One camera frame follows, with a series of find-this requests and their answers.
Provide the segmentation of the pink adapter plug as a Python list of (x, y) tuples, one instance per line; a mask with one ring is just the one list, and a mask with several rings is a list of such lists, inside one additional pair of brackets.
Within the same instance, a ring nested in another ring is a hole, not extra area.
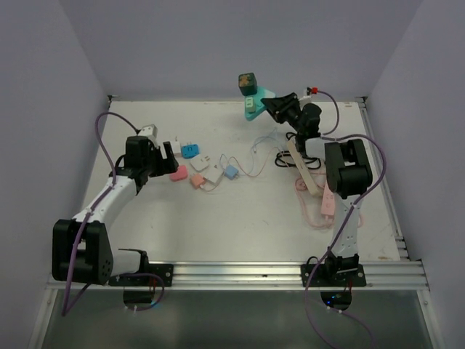
[(185, 165), (180, 165), (176, 172), (171, 173), (169, 175), (169, 179), (172, 182), (178, 182), (178, 181), (187, 179), (188, 175), (189, 173), (188, 173), (187, 167)]

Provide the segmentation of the dark green cube charger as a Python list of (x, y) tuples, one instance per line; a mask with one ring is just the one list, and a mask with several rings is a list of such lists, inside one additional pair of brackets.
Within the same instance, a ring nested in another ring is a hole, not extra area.
[(238, 87), (244, 97), (255, 95), (258, 91), (256, 76), (254, 73), (242, 73), (238, 76)]

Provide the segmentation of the beige power strip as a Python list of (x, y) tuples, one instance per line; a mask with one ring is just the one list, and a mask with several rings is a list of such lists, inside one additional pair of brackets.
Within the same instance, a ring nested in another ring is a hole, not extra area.
[(312, 196), (320, 196), (320, 191), (318, 186), (316, 185), (315, 181), (310, 174), (306, 164), (304, 163), (303, 158), (301, 157), (300, 153), (297, 151), (296, 146), (293, 140), (288, 140), (286, 143), (288, 151), (291, 155), (291, 158), (294, 160), (296, 168), (299, 170), (299, 174), (305, 185), (307, 186), (307, 190)]

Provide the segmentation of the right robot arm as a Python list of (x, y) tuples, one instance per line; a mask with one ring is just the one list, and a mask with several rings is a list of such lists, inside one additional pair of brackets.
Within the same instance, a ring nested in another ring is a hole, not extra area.
[(340, 285), (359, 265), (357, 229), (363, 196), (369, 191), (373, 174), (360, 138), (332, 140), (320, 132), (322, 109), (314, 103), (302, 105), (295, 93), (263, 98), (262, 104), (279, 124), (288, 123), (296, 132), (298, 153), (320, 158), (325, 163), (326, 183), (334, 195), (333, 241), (323, 258), (325, 280)]

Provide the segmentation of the light blue usb charger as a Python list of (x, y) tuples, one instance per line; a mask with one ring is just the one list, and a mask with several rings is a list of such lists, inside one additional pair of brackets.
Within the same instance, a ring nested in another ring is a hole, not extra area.
[(231, 164), (228, 164), (225, 168), (224, 176), (228, 180), (234, 180), (239, 176), (239, 170)]

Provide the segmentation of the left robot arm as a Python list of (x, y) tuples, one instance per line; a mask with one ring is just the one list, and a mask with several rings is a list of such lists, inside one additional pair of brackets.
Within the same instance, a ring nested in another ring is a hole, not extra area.
[(98, 196), (73, 218), (54, 224), (54, 280), (103, 285), (125, 275), (134, 285), (146, 284), (151, 276), (147, 253), (114, 247), (110, 228), (150, 178), (175, 173), (178, 166), (171, 143), (157, 146), (148, 136), (128, 137)]

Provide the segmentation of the teal power strip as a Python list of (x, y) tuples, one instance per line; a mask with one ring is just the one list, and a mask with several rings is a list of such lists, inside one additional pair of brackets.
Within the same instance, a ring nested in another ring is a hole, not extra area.
[(273, 98), (273, 97), (277, 97), (277, 95), (274, 92), (264, 87), (258, 86), (257, 93), (255, 95), (252, 95), (252, 97), (254, 98), (254, 101), (256, 104), (256, 111), (254, 113), (247, 113), (245, 111), (245, 106), (244, 106), (244, 117), (247, 121), (253, 121), (257, 116), (259, 116), (261, 113), (266, 111), (266, 108), (263, 106), (261, 102), (262, 98), (269, 98), (269, 97)]

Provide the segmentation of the blue adapter plug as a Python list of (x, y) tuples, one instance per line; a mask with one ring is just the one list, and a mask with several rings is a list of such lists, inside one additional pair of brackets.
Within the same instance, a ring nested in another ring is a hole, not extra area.
[(184, 159), (192, 159), (200, 154), (198, 144), (187, 144), (181, 147), (181, 155)]

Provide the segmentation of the orange plug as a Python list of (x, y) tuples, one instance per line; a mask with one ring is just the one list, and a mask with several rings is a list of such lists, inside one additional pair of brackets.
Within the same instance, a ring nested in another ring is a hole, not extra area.
[(194, 189), (205, 189), (206, 180), (203, 175), (196, 173), (190, 177), (190, 184), (193, 186)]

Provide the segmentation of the white folding extension socket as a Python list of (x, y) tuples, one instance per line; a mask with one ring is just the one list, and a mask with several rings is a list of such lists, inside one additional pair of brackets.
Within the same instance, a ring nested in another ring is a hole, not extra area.
[(199, 154), (190, 159), (190, 165), (196, 172), (202, 172), (209, 167), (209, 161), (209, 156), (202, 156)]

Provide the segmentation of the pink power strip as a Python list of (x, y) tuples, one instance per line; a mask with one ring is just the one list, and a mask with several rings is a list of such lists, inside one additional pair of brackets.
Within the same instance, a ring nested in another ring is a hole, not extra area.
[(308, 191), (308, 188), (301, 177), (297, 178), (294, 183), (294, 192), (298, 198), (304, 221), (312, 228), (325, 230), (332, 228), (334, 225), (336, 201), (334, 194), (329, 190), (328, 183), (318, 185), (318, 187), (323, 189), (323, 196), (320, 199), (320, 211), (316, 220), (315, 216), (310, 214), (307, 203), (304, 200), (304, 192)]

